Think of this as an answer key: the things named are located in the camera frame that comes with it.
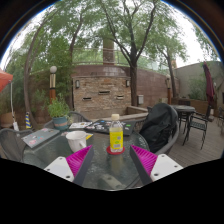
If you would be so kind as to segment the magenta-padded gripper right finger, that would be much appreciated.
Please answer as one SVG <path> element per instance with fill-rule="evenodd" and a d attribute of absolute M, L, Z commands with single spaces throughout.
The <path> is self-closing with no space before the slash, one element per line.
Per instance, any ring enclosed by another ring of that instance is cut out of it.
<path fill-rule="evenodd" d="M 135 145 L 130 146 L 129 153 L 139 174 L 134 186 L 139 182 L 145 186 L 182 169 L 166 154 L 156 155 Z"/>

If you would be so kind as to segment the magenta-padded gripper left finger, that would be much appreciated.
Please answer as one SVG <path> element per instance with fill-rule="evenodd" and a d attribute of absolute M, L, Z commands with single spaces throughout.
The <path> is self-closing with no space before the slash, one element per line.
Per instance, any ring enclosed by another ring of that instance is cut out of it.
<path fill-rule="evenodd" d="M 67 158 L 58 157 L 45 171 L 81 186 L 94 155 L 93 146 L 87 146 Z"/>

